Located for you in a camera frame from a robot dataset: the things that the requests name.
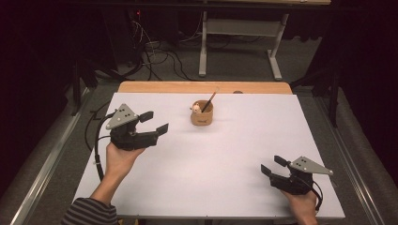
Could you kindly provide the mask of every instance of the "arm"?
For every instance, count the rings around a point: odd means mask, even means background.
[[[290,209],[299,225],[318,224],[315,217],[316,196],[312,191],[305,195],[292,195],[282,190],[281,193],[289,201]]]
[[[130,172],[135,159],[143,153],[144,150],[145,149],[125,151],[117,149],[116,146],[110,142],[106,147],[105,175],[90,198],[109,205],[117,188]]]
[[[102,181],[90,198],[79,198],[69,207],[61,224],[117,224],[111,199],[144,150],[125,151],[110,142],[106,147],[106,171]]]

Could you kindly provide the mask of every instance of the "human hand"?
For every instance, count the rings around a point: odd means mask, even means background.
[[[112,142],[106,146],[105,176],[123,180],[129,174],[134,161],[145,151],[144,148],[132,151],[118,149]]]
[[[316,221],[316,195],[309,191],[305,195],[292,195],[281,190],[281,193],[287,198],[290,209],[300,225],[318,224]]]
[[[118,149],[112,142],[106,146],[106,171],[99,186],[90,198],[105,204],[110,204],[111,199],[120,183],[129,174],[135,159],[144,152],[144,148],[125,151]]]

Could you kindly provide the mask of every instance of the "white tabletop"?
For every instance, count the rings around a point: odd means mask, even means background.
[[[289,171],[273,161],[305,156],[321,165],[299,100],[295,95],[218,94],[213,122],[191,123],[190,106],[210,94],[116,93],[108,113],[126,103],[135,113],[154,112],[139,132],[166,123],[157,146],[147,148],[117,190],[112,204],[120,216],[138,218],[290,218],[288,203],[260,171],[264,164],[282,176]],[[109,135],[102,128],[101,135]],[[105,146],[99,141],[105,170]],[[88,197],[100,182],[89,159],[75,198]],[[344,218],[327,175],[315,174],[324,193],[320,218]]]

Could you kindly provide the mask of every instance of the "wooden cup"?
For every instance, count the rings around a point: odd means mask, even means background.
[[[197,100],[193,102],[192,106],[194,106],[196,103],[199,103],[199,107],[203,109],[205,108],[207,100]],[[210,125],[211,122],[213,121],[213,103],[211,103],[210,101],[210,104],[208,104],[204,112],[201,113],[192,112],[191,121],[196,126]]]

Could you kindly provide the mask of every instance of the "wire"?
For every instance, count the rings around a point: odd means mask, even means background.
[[[88,148],[88,151],[90,151],[90,152],[93,150],[93,147],[91,147],[90,144],[88,143],[88,139],[87,139],[88,127],[89,127],[91,121],[93,121],[93,120],[100,120],[100,118],[97,118],[97,114],[99,113],[99,111],[100,111],[103,107],[105,107],[105,106],[106,106],[107,104],[109,104],[110,102],[111,102],[111,101],[107,101],[107,102],[105,102],[103,105],[101,105],[97,110],[91,111],[91,113],[93,113],[93,114],[91,115],[90,119],[88,120],[87,124],[85,125],[85,129],[84,129],[84,141],[85,141],[85,145],[86,145],[87,148]]]
[[[178,73],[176,72],[176,63],[174,63],[174,64],[173,64],[173,68],[175,69],[175,73],[176,73],[176,75],[177,75],[178,77],[180,77],[180,78],[182,78],[182,79],[185,79],[185,80],[188,80],[188,81],[199,82],[199,80],[195,80],[195,79],[189,78],[188,75],[184,72],[184,69],[182,68],[182,62],[181,62],[181,60],[179,59],[178,54],[177,54],[176,52],[174,52],[174,51],[172,51],[172,50],[168,50],[168,52],[173,53],[173,54],[176,56],[176,59],[177,59],[178,62],[179,62],[179,69],[181,70],[181,73],[184,74],[184,77],[181,77],[181,76],[178,75]]]
[[[197,35],[198,32],[199,32],[200,24],[202,23],[202,20],[203,20],[203,12],[200,14],[199,23],[198,23],[198,25],[196,26],[196,30],[195,30],[195,32],[193,33],[193,35],[190,36],[190,37],[188,37],[187,39],[180,40],[179,42],[189,41],[189,40],[196,39],[196,38],[199,38],[200,36],[202,36],[202,35]]]
[[[307,182],[305,182],[303,179],[299,178],[298,176],[293,176],[293,177],[297,178],[304,185],[306,185],[308,188],[310,188],[311,191],[316,195],[316,198],[318,198],[318,204],[315,207],[315,211],[316,211],[316,213],[319,212],[319,208],[321,207],[322,202],[323,202],[323,193],[322,193],[321,187],[315,181],[313,181],[318,186],[322,196],[320,196],[319,193],[312,186],[310,186]]]
[[[110,114],[105,115],[105,117],[103,117],[100,121],[99,121],[99,126],[97,128],[97,133],[96,133],[96,141],[94,144],[94,158],[96,160],[96,165],[97,165],[97,171],[99,173],[99,180],[102,180],[103,178],[103,169],[102,166],[100,164],[100,154],[99,154],[99,139],[100,139],[100,129],[102,127],[102,124],[109,118],[113,117],[115,114],[115,112],[112,112]]]

